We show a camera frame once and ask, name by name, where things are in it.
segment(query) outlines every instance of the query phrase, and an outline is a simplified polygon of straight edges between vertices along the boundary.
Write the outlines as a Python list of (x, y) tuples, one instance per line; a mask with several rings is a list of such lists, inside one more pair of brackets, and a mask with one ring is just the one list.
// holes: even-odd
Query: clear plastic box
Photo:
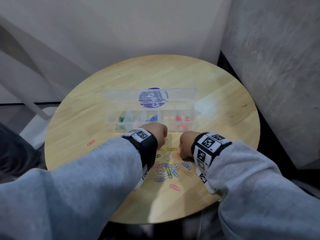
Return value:
[(196, 88), (152, 88), (144, 90), (104, 90), (109, 102), (106, 122), (124, 133), (155, 121), (169, 132), (192, 130)]

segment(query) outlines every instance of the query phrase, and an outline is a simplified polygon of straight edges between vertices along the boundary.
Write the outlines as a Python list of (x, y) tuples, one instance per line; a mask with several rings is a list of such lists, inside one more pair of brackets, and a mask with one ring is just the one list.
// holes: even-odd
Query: fist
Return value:
[(168, 128), (160, 123), (157, 122), (150, 122), (148, 124), (140, 126), (149, 132), (151, 132), (158, 141), (158, 149), (160, 149), (165, 144), (165, 138), (168, 135)]
[(187, 157), (193, 157), (191, 153), (191, 147), (195, 138), (200, 135), (200, 132), (187, 131), (184, 132), (180, 137), (180, 157), (186, 159)]

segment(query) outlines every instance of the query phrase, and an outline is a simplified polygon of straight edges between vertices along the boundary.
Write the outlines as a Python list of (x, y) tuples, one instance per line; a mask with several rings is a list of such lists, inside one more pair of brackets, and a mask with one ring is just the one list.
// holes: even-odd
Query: qr code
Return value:
[(146, 137), (148, 137), (148, 135), (146, 133), (144, 133), (142, 130), (137, 132), (136, 135), (138, 137), (140, 137), (141, 139), (145, 139)]
[(218, 140), (218, 141), (225, 139), (225, 137), (223, 137), (223, 136), (221, 136), (221, 135), (218, 135), (218, 134), (212, 136), (212, 138), (214, 138), (214, 139), (216, 139), (216, 140)]
[(198, 166), (204, 170), (205, 166), (203, 165), (203, 162), (199, 160), (197, 160), (197, 162), (198, 162)]
[(205, 184), (207, 179), (206, 177), (203, 175), (203, 173), (200, 174), (199, 178), (201, 179), (201, 181)]
[(202, 143), (206, 148), (210, 148), (214, 144), (214, 140), (207, 137)]
[(130, 130), (130, 131), (127, 132), (127, 133), (134, 133), (134, 132), (136, 132), (136, 131), (139, 131), (139, 129), (132, 129), (132, 130)]
[(197, 158), (203, 162), (205, 162), (205, 159), (206, 159), (206, 154), (201, 151), (200, 149), (198, 150), (198, 155), (197, 155)]
[(144, 174), (142, 175), (142, 179), (144, 180), (146, 178), (146, 176), (148, 175), (148, 172), (145, 171)]

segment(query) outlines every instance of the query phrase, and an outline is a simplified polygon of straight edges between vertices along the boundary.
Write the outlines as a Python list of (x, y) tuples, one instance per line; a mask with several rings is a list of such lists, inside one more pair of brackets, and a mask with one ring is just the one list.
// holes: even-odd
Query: wood grain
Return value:
[[(45, 158), (53, 170), (88, 153), (110, 137), (119, 136), (105, 122), (110, 103), (102, 90), (197, 88), (193, 130), (217, 132), (231, 141), (242, 140), (257, 149), (258, 112), (250, 94), (232, 75), (206, 61), (177, 55), (142, 56), (107, 67), (74, 88), (56, 110), (46, 137)], [(165, 147), (179, 147), (181, 133), (169, 133)], [(170, 163), (178, 161), (174, 151)], [(156, 163), (167, 162), (161, 153)], [(111, 220), (147, 224), (182, 218), (220, 199), (207, 192), (195, 171), (177, 170), (179, 177), (158, 183), (153, 168), (138, 191), (132, 191)], [(180, 187), (180, 191), (170, 188)]]

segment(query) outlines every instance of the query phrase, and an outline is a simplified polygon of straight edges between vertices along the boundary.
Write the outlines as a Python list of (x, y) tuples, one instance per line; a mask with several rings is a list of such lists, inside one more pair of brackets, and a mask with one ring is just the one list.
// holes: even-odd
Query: gray sweatshirt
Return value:
[[(97, 239), (142, 176), (139, 153), (115, 137), (53, 171), (32, 169), (0, 185), (0, 239)], [(240, 141), (208, 171), (224, 192), (227, 239), (320, 239), (320, 201)]]

